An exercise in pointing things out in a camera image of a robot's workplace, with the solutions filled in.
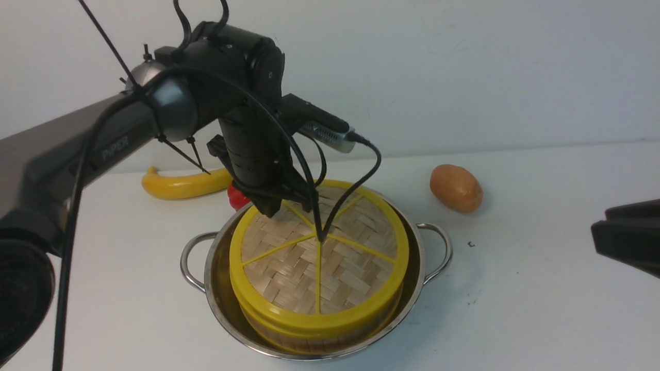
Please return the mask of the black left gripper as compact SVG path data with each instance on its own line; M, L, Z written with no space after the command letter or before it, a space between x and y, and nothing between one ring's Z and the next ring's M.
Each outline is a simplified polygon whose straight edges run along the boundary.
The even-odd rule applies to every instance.
M309 186L294 168L290 146L277 125L257 109L238 106L219 118L221 134L207 143L233 177L233 185L257 210L273 217L283 200L309 212Z

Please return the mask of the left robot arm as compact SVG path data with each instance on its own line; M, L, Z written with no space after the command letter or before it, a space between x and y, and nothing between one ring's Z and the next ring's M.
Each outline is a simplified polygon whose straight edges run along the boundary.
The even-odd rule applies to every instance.
M299 121L281 117L285 56L267 36L223 23L146 54L137 88L2 140L2 364L45 319L56 293L49 255L70 273L82 189L152 139L170 144L215 120L208 143L234 185L271 216L282 200L313 209L311 175L292 153Z

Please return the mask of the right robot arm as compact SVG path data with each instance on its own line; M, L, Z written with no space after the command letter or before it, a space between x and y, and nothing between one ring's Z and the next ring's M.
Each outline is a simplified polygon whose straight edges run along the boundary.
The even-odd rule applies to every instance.
M597 253L658 278L659 200L620 205L604 214L606 219L591 226Z

